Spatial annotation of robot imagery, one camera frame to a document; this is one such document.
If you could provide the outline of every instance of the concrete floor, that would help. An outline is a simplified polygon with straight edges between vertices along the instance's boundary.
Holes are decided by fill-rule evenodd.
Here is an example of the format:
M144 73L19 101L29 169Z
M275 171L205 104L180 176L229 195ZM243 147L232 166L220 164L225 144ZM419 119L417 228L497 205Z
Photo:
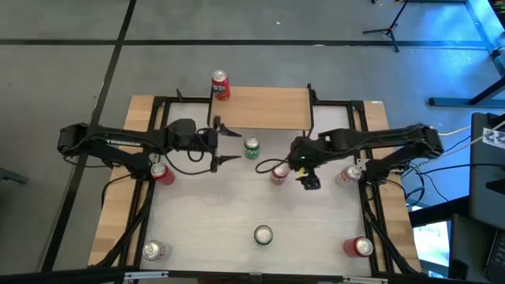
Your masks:
M0 39L115 39L127 0L0 2ZM471 0L493 42L503 29L487 0ZM172 1L137 3L127 39L342 39L386 28L399 6L367 0ZM398 40L480 40L463 5L407 6ZM61 127L88 121L112 47L0 46L0 166L31 178L28 185L0 183L0 274L35 271L72 167L56 152ZM124 47L101 124L121 127L131 95L202 96L210 73L224 69L232 84L304 87L321 99L385 103L391 127L422 122L440 132L470 124L474 111L433 108L432 96L468 98L499 79L482 48L403 47ZM444 145L469 131L443 138ZM469 149L426 168L469 162ZM89 164L98 161L91 159ZM57 269L85 267L99 218L100 191L109 170L86 170L62 242ZM468 194L468 169L432 174L448 199ZM408 177L407 191L418 187ZM423 202L443 199L429 185Z

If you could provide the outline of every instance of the green soda can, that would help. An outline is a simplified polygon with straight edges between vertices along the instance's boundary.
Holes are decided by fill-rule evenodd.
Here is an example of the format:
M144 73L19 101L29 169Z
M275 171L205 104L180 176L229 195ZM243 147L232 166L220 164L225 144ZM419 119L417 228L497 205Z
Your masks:
M245 156L247 159L256 159L260 155L260 140L254 136L247 137L244 141Z

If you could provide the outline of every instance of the red soda can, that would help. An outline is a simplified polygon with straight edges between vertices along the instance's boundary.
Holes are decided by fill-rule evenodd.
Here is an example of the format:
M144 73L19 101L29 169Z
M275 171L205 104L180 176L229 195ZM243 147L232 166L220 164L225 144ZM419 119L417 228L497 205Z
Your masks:
M373 252L372 242L366 237L356 237L344 241L343 247L348 257L368 257Z
M290 174L290 166L283 163L271 171L270 180L274 185L281 185L286 181L288 174Z
M171 185L175 181L174 173L164 163L152 165L151 176L164 185Z
M230 98L230 80L222 70L217 70L212 74L212 93L218 100Z

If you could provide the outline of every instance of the wooden board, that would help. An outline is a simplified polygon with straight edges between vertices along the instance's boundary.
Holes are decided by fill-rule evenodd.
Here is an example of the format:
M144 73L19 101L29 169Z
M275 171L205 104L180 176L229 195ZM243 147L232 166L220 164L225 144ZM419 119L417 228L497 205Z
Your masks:
M134 95L130 101L125 126L123 128L128 130L147 131L153 99L153 95ZM134 147L120 148L129 153L138 153L142 151L141 148ZM112 170L110 179L113 180L127 174L128 170L125 167L116 167ZM147 183L144 183L144 196L146 186ZM88 260L90 265L102 260L125 232L134 188L135 181L131 178L125 178L109 185L102 208L102 214L100 215L99 224L96 229L95 241L93 242L92 251ZM138 230L132 236L132 241L130 242L130 254L128 255L127 264L133 263L137 238Z
M125 122L125 129L147 130L153 98L151 95L135 95L132 97ZM382 102L365 102L365 111L369 130L389 128ZM126 149L129 151L138 151L136 148ZM391 152L392 149L385 148L374 150L373 154L374 157L381 158ZM122 174L126 174L122 168L114 169L111 179L119 177ZM399 181L399 177L393 174L388 179ZM109 188L89 258L90 264L99 262L124 232L134 185L135 182L133 180L124 180ZM413 231L410 227L409 215L406 210L402 190L397 188L396 185L386 184L380 186L380 192L390 239L395 243L409 264L420 271L421 265L417 258ZM382 247L377 237L375 241L378 246L379 267L381 271L385 271ZM130 254L127 263L132 263L131 256L135 252L133 244L136 244L136 242L132 241L130 245Z
M384 104L380 101L365 101L365 114L368 124L368 130L389 129L386 118ZM381 148L372 150L374 159L382 159L391 154L394 148ZM397 174L390 174L387 179L401 183ZM409 213L406 210L406 202L403 196L403 190L397 185L386 183L380 186L380 197L382 200L384 218L386 219L387 235L395 244L400 254L407 260L410 266L417 271L421 271L421 264L417 256L416 245L413 240L413 230L410 225ZM375 211L373 202L370 206ZM380 271L386 271L386 265L383 257L383 248L379 237L376 234L374 241L376 244L378 265Z
M228 128L309 130L307 88L231 87L226 101L212 99L211 121L221 117Z

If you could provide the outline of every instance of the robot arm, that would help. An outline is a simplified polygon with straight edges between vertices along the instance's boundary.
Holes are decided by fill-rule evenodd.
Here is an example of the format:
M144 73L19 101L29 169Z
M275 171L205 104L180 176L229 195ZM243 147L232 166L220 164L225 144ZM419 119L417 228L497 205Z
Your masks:
M199 151L211 154L209 171L216 172L219 165L240 156L216 155L218 133L240 136L226 129L215 119L215 127L196 130L193 119L179 119L163 129L149 133L97 126L91 129L84 123L67 126L60 130L58 151L65 157L88 154L102 159L112 167L120 164L132 174L132 178L148 180L151 178L151 153L165 155L175 151ZM111 145L142 147L143 153L130 154Z
M365 179L383 182L393 169L403 169L412 159L430 158L443 153L438 132L426 125L411 125L402 129L359 132L334 129L320 133L316 140L299 136L291 143L287 162L291 170L304 169L299 180L305 189L319 189L315 168L329 161L344 159L356 151L403 146L383 159L372 159L366 164Z

